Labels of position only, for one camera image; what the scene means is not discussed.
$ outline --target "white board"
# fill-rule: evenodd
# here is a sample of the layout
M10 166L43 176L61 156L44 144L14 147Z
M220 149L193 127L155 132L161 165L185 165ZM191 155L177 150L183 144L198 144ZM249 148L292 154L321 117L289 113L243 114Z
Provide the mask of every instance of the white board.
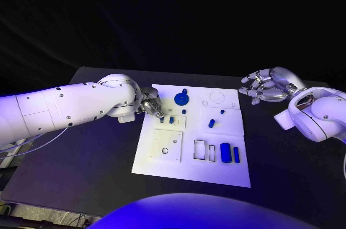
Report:
M171 85L152 87L161 98L164 123L145 115L131 173L250 188L237 91ZM174 97L183 89L187 89L188 103L178 106ZM204 160L194 159L194 140L204 141ZM230 144L232 163L221 163L223 143ZM239 150L239 163L234 163L233 147Z

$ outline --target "black table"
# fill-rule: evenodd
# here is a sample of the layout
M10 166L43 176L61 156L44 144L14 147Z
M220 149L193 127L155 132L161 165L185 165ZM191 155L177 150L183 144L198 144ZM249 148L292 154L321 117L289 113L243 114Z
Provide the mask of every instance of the black table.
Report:
M151 84L237 89L239 77L144 72L83 67L72 84L97 82L109 74ZM309 87L327 87L305 82ZM288 102L250 105L239 95L250 188L131 174L144 114L119 124L116 118L72 127L44 149L30 153L1 194L5 202L105 216L128 203L170 193L207 194L249 202L315 225L340 228L346 212L344 145L335 139L307 140L283 131L273 115ZM46 143L60 132L34 142Z

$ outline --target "white robotic arm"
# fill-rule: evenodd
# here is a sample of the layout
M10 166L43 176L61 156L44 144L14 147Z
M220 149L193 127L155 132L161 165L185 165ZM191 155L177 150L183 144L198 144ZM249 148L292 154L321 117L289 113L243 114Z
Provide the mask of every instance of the white robotic arm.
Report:
M260 70L242 79L255 79L249 88L239 92L259 100L289 100L288 109L273 118L283 130L296 127L314 142L337 138L346 144L346 93L324 87L307 88L296 75L281 67Z
M40 134L77 126L105 115L119 123L134 113L161 118L161 101L154 88L139 88L125 75L112 74L97 83L60 86L0 98L0 148Z

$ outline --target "table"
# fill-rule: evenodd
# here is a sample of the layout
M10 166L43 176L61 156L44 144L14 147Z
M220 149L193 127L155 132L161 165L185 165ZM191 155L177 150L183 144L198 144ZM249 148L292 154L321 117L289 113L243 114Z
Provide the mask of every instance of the table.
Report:
M141 87L151 84L237 89L239 77L82 67L72 84L125 74ZM305 82L327 87L322 82ZM249 202L319 228L344 222L344 145L315 143L295 128L283 131L273 115L288 102L250 105L239 94L250 188L131 174L144 115L119 124L116 118L72 127L51 144L30 153L1 194L1 200L90 216L105 216L131 202L162 194L207 194ZM33 148L60 132L41 136Z

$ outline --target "robotic hand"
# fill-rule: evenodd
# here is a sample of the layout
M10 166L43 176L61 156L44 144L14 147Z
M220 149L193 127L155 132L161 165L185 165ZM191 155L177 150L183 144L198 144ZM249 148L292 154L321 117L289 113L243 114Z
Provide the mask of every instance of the robotic hand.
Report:
M119 123L135 113L164 117L158 91L138 87L132 79L108 75L97 83L60 86L0 97L0 148L20 139L77 126L105 115Z
M296 127L314 142L334 137L346 144L346 93L324 87L308 88L298 76L282 67L260 70L240 82L255 80L239 92L272 103L289 101L288 109L273 118L283 130Z

